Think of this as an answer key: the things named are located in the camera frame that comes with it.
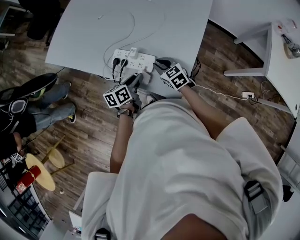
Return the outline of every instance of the sneaker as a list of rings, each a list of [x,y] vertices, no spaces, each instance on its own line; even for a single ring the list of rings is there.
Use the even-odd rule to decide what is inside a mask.
[[[150,104],[150,103],[156,102],[157,99],[156,99],[155,97],[153,97],[153,95],[147,94],[147,96],[146,96],[146,101],[147,101],[147,104]]]
[[[71,123],[76,122],[76,113],[74,112],[71,116],[68,116],[69,120]]]
[[[61,99],[66,99],[67,97],[68,97],[68,94],[66,94],[66,96],[62,97]]]

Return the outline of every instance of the bracelet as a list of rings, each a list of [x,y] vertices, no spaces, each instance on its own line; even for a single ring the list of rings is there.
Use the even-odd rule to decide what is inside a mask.
[[[120,118],[120,115],[121,114],[125,114],[131,118],[133,118],[133,113],[131,110],[128,110],[128,109],[120,109],[118,110],[118,113],[117,113],[117,117]]]

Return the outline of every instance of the jeans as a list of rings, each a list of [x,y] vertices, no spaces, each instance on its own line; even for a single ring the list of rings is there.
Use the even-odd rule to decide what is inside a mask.
[[[37,131],[47,128],[56,121],[63,120],[75,112],[75,105],[67,103],[56,108],[48,106],[68,94],[70,84],[68,82],[54,85],[39,100],[30,101],[27,106],[27,112],[34,116]]]

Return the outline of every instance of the white t-shirt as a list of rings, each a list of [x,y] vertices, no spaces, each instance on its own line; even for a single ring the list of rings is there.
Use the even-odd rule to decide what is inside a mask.
[[[134,121],[120,173],[89,175],[82,239],[108,225],[114,239],[159,240],[190,213],[229,240],[247,239],[242,175],[268,189],[278,208],[279,172],[245,118],[215,141],[182,100],[155,102]]]

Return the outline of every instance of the hand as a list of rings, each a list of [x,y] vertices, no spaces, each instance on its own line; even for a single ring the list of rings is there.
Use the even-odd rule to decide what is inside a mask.
[[[15,143],[17,144],[18,152],[22,149],[22,139],[19,133],[14,132]]]
[[[128,109],[128,110],[132,111],[133,113],[135,112],[135,108],[133,107],[132,103],[124,104],[120,107],[120,109]]]

